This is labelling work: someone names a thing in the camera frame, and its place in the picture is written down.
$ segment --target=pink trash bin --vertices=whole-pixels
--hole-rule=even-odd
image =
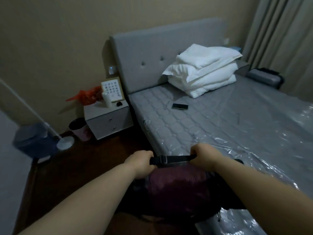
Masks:
[[[73,120],[68,127],[81,141],[88,141],[92,137],[92,132],[84,118]]]

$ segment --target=plastic wrap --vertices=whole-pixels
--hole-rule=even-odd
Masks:
[[[313,198],[313,104],[249,79],[192,99],[169,84],[130,95],[157,154],[186,155],[204,142]],[[171,109],[173,103],[188,110]],[[247,210],[198,224],[216,234],[265,234]]]

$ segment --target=floor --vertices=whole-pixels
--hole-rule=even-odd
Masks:
[[[80,142],[76,138],[72,148],[37,166],[26,226],[92,179],[123,163],[137,150],[152,150],[138,126],[98,141]],[[192,224],[164,225],[120,213],[112,218],[105,234],[197,234],[197,231]]]

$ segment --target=gray headboard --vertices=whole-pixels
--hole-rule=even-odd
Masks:
[[[162,72],[193,43],[221,46],[226,23],[220,18],[166,25],[110,37],[127,94],[167,81]]]

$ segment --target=hand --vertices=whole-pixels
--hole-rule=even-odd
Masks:
[[[135,179],[142,179],[149,175],[155,166],[150,165],[150,158],[153,157],[152,151],[137,151],[131,154],[124,162],[135,169]]]
[[[191,154],[197,154],[197,157],[190,161],[191,164],[210,172],[215,172],[217,161],[224,157],[216,148],[206,143],[192,146]]]

